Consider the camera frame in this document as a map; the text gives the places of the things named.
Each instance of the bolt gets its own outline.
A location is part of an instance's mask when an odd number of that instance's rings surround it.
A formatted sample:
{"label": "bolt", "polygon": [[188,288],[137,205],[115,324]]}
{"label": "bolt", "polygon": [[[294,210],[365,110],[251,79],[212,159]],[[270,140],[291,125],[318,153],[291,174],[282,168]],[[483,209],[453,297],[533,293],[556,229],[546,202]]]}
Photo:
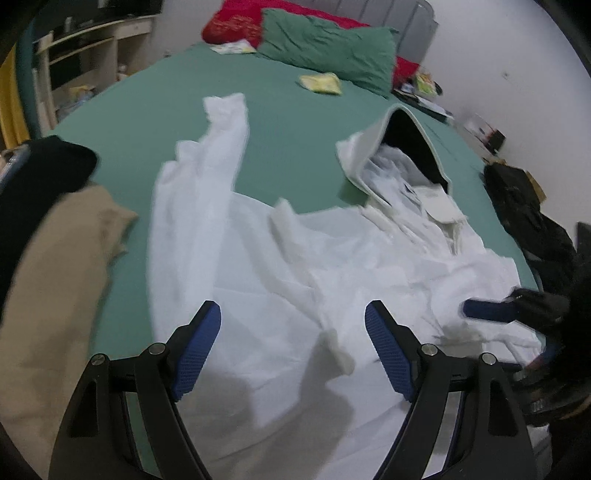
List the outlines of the bolt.
{"label": "bolt", "polygon": [[90,359],[90,363],[92,365],[94,365],[95,367],[97,365],[104,363],[104,362],[105,362],[105,356],[102,353],[97,353],[96,355],[93,355],[92,358]]}
{"label": "bolt", "polygon": [[163,343],[153,343],[148,347],[148,352],[151,355],[160,355],[166,349],[166,345]]}
{"label": "bolt", "polygon": [[425,343],[424,345],[421,346],[421,351],[425,355],[433,356],[433,355],[436,355],[439,350],[432,343]]}
{"label": "bolt", "polygon": [[481,358],[487,365],[494,365],[496,363],[496,357],[492,353],[483,353]]}

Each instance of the yellow package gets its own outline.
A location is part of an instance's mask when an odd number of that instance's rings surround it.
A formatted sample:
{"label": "yellow package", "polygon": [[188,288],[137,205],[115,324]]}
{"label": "yellow package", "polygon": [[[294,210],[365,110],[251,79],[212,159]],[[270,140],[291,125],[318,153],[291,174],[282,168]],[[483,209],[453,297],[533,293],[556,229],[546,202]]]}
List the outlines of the yellow package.
{"label": "yellow package", "polygon": [[342,95],[340,80],[334,73],[319,73],[318,75],[302,75],[300,77],[302,87],[316,93],[329,93]]}

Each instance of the green pillowcase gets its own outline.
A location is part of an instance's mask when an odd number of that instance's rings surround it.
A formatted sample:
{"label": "green pillowcase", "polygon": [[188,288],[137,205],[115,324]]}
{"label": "green pillowcase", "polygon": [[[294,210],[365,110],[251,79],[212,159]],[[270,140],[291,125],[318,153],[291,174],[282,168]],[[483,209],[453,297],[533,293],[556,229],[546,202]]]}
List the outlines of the green pillowcase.
{"label": "green pillowcase", "polygon": [[263,10],[263,42],[258,53],[268,59],[318,72],[388,97],[392,89],[398,32],[390,27],[345,30],[323,18]]}

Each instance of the yellow curtain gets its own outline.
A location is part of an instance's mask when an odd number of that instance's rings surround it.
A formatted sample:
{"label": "yellow curtain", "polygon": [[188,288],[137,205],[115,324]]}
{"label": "yellow curtain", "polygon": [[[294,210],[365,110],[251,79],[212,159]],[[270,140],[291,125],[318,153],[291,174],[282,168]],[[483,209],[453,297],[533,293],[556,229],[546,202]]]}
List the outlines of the yellow curtain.
{"label": "yellow curtain", "polygon": [[14,46],[0,67],[0,127],[7,148],[17,147],[30,139],[18,95],[16,50]]}

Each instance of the black bag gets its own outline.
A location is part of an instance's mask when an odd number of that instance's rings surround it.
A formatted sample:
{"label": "black bag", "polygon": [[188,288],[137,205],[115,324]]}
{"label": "black bag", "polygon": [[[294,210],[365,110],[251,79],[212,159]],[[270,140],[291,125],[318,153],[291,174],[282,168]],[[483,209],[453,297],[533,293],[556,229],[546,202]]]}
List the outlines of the black bag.
{"label": "black bag", "polygon": [[540,200],[519,169],[487,165],[484,184],[501,224],[523,250],[544,291],[563,294],[573,278],[575,250],[568,233],[540,212]]}

